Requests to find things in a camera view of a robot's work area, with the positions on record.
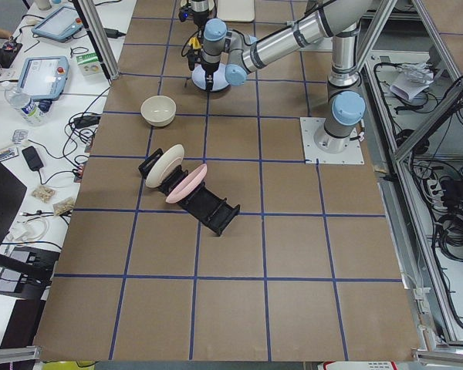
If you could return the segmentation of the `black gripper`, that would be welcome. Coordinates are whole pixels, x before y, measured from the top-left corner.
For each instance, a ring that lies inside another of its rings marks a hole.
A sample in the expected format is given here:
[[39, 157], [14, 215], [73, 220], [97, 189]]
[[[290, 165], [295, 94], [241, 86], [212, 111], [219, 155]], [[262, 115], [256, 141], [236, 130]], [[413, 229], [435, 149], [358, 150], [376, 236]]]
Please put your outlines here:
[[205, 25], [208, 21], [208, 12], [195, 12], [194, 23], [195, 25]]
[[218, 60], [212, 59], [208, 61], [201, 58], [201, 66], [205, 73], [205, 91], [210, 92], [214, 88], [214, 73], [218, 71]]

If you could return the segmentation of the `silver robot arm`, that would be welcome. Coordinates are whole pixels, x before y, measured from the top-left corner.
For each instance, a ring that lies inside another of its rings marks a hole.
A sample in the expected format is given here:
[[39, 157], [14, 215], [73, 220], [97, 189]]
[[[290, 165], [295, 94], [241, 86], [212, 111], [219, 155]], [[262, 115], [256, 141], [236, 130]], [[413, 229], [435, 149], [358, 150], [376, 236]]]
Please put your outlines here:
[[217, 65], [208, 61], [209, 56], [204, 53], [204, 28], [210, 14], [208, 0], [188, 1], [191, 6], [193, 22], [198, 27], [197, 35], [191, 41], [189, 69], [193, 70], [197, 62], [204, 70], [205, 90], [210, 92], [214, 85], [214, 73]]
[[228, 56], [225, 81], [230, 86], [240, 86], [251, 73], [320, 39], [330, 38], [333, 41], [328, 76], [330, 114], [313, 139], [322, 151], [341, 153], [366, 109], [357, 91], [360, 81], [357, 38], [360, 19], [369, 7], [369, 1], [321, 1], [302, 18], [262, 39], [230, 29], [219, 18], [210, 19], [202, 29], [196, 60], [204, 71], [203, 89], [213, 90], [214, 74], [219, 69], [222, 54]]

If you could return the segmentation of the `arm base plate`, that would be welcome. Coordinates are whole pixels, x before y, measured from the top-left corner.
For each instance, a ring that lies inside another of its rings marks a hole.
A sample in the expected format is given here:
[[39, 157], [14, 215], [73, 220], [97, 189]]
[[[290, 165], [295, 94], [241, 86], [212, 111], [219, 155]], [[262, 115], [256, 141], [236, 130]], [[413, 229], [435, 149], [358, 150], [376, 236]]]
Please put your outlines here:
[[322, 117], [300, 117], [300, 131], [306, 164], [364, 165], [357, 128], [337, 139], [324, 131]]

